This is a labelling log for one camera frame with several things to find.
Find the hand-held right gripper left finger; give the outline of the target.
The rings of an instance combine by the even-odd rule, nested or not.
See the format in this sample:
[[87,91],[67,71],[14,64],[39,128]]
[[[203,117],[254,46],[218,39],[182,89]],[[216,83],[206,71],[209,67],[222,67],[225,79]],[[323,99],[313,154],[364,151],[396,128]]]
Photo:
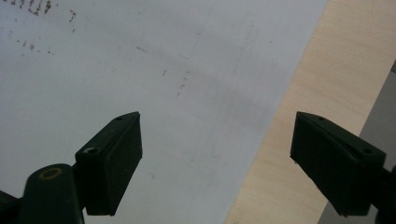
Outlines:
[[111,120],[76,154],[89,216],[114,216],[142,159],[140,113]]

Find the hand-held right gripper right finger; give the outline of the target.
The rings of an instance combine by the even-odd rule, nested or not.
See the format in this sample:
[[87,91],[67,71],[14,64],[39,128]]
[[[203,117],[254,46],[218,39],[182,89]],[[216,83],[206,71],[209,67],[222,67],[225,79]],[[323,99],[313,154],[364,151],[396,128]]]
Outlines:
[[341,216],[365,216],[386,153],[321,116],[297,112],[290,157]]

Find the white table mat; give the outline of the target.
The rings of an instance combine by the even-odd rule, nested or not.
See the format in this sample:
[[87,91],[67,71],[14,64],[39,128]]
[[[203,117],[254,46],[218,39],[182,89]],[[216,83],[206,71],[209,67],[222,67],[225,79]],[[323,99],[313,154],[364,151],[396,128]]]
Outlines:
[[114,217],[223,224],[327,0],[0,0],[0,190],[141,115]]

